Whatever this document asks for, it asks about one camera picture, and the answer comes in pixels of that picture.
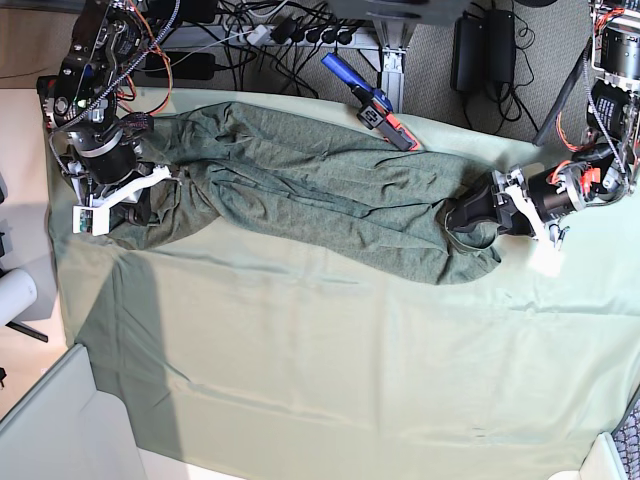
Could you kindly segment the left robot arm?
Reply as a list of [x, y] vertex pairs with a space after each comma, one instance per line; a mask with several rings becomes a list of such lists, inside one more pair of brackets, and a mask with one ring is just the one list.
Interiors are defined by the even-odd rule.
[[451, 232], [493, 223], [498, 234], [529, 236], [558, 247], [561, 220], [589, 207], [608, 206], [634, 193], [639, 177], [639, 4], [592, 1], [591, 36], [566, 78], [536, 146], [554, 128], [566, 137], [561, 112], [577, 82], [584, 83], [587, 128], [572, 156], [526, 176], [515, 167], [493, 171], [458, 200], [446, 217]]

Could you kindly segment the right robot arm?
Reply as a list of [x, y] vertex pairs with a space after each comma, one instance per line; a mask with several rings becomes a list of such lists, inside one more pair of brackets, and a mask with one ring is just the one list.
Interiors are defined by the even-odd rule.
[[128, 222], [145, 226], [151, 189], [168, 168], [142, 158], [141, 137], [158, 108], [134, 111], [132, 74], [150, 54], [168, 58], [162, 40], [181, 4], [156, 15], [137, 1], [88, 1], [55, 76], [37, 81], [49, 151], [75, 192], [73, 230], [104, 235]]

